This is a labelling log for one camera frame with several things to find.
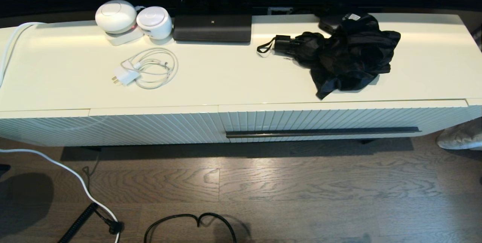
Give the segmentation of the light grey fabric bundle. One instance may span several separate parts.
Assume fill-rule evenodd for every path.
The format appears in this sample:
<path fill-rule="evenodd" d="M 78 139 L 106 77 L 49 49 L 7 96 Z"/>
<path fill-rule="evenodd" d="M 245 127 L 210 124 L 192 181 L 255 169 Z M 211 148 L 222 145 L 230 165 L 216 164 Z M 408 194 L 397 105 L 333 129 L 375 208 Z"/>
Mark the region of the light grey fabric bundle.
<path fill-rule="evenodd" d="M 482 117 L 446 128 L 436 143 L 443 149 L 482 151 Z"/>

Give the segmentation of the large white round speaker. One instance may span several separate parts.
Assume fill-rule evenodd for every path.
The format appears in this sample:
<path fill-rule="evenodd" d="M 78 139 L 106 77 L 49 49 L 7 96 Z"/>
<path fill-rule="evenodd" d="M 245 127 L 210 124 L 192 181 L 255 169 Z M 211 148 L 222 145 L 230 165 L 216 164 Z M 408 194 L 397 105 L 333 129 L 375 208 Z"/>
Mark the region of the large white round speaker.
<path fill-rule="evenodd" d="M 136 26 L 137 11 L 125 0 L 112 0 L 102 4 L 95 13 L 95 22 L 104 32 L 121 34 Z"/>

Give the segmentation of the white TV cabinet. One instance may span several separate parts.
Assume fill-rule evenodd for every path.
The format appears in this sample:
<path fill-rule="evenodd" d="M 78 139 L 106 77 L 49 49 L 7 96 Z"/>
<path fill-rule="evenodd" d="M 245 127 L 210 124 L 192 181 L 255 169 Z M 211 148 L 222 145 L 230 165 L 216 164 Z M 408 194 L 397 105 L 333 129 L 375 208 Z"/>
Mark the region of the white TV cabinet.
<path fill-rule="evenodd" d="M 313 15 L 255 16 L 249 44 L 155 43 L 118 47 L 93 20 L 21 33 L 0 87 L 0 137 L 39 146 L 228 143 L 220 106 L 465 100 L 482 108 L 482 52 L 459 16 L 374 13 L 401 40 L 363 90 L 319 100 L 310 72 L 256 48 L 275 35 L 318 32 Z M 179 70 L 155 90 L 114 83 L 119 64 L 161 47 Z"/>

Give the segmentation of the black set-top box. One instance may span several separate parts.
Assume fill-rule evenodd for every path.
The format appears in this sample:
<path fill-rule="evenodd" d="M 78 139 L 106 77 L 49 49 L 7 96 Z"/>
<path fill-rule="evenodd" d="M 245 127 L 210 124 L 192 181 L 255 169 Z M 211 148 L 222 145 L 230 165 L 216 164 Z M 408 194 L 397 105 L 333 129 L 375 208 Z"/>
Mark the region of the black set-top box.
<path fill-rule="evenodd" d="M 318 27 L 332 35 L 344 20 L 360 20 L 366 13 L 350 11 L 347 13 L 329 13 L 319 16 Z"/>

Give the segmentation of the small white round speaker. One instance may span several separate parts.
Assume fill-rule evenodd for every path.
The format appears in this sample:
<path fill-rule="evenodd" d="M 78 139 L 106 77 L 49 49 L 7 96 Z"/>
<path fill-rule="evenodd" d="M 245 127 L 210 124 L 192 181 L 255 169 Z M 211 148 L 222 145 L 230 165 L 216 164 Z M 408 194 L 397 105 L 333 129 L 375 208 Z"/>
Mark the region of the small white round speaker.
<path fill-rule="evenodd" d="M 144 8 L 138 13 L 136 22 L 144 34 L 153 40 L 166 39 L 173 29 L 171 16 L 160 6 Z"/>

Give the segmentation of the black rectangular soundbar box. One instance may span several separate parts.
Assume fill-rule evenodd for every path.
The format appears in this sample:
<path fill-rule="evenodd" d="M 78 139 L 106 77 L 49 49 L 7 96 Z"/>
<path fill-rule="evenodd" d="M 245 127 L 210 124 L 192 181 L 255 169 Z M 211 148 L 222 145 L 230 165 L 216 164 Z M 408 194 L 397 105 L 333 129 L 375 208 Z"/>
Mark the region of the black rectangular soundbar box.
<path fill-rule="evenodd" d="M 252 15 L 178 15 L 174 18 L 175 41 L 249 43 Z"/>

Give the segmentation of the black umbrella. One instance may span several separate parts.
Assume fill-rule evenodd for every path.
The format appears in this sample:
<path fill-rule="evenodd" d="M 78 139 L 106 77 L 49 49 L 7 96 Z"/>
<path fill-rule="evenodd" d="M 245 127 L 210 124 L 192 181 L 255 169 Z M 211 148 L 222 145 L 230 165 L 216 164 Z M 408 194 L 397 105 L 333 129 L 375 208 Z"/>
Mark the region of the black umbrella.
<path fill-rule="evenodd" d="M 293 38 L 276 35 L 256 51 L 281 53 L 308 68 L 316 96 L 322 100 L 336 90 L 362 90 L 380 74 L 389 73 L 400 40 L 399 32 L 381 30 L 378 20 L 368 14 L 344 17 L 330 37 L 319 32 Z"/>

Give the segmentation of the white flat box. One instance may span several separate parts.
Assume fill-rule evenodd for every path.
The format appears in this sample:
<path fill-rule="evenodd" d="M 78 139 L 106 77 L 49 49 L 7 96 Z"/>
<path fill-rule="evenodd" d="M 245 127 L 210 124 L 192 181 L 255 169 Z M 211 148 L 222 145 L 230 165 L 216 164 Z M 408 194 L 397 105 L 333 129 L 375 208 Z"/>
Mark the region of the white flat box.
<path fill-rule="evenodd" d="M 105 38 L 114 47 L 137 40 L 143 36 L 144 36 L 143 31 L 138 27 L 131 28 L 130 30 L 119 34 L 105 32 Z"/>

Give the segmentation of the white cabinet drawer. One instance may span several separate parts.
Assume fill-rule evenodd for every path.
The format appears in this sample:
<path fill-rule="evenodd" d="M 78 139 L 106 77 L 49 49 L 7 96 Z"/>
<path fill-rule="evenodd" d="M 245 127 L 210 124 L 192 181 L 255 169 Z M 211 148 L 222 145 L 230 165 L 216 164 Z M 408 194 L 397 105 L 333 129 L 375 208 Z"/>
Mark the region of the white cabinet drawer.
<path fill-rule="evenodd" d="M 465 100 L 219 107 L 232 143 L 423 136 L 481 114 L 480 106 Z"/>

